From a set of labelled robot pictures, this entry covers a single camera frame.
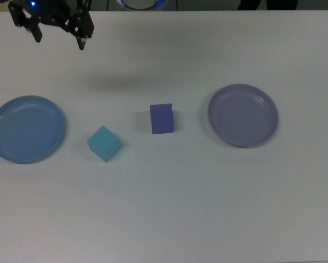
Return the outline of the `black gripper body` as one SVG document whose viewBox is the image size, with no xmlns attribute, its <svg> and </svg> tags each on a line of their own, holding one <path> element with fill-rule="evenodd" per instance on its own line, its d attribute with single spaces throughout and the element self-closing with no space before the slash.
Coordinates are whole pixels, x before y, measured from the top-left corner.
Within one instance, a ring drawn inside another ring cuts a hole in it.
<svg viewBox="0 0 328 263">
<path fill-rule="evenodd" d="M 71 9 L 78 9 L 78 1 L 32 1 L 32 15 L 39 24 L 62 27 Z"/>
</svg>

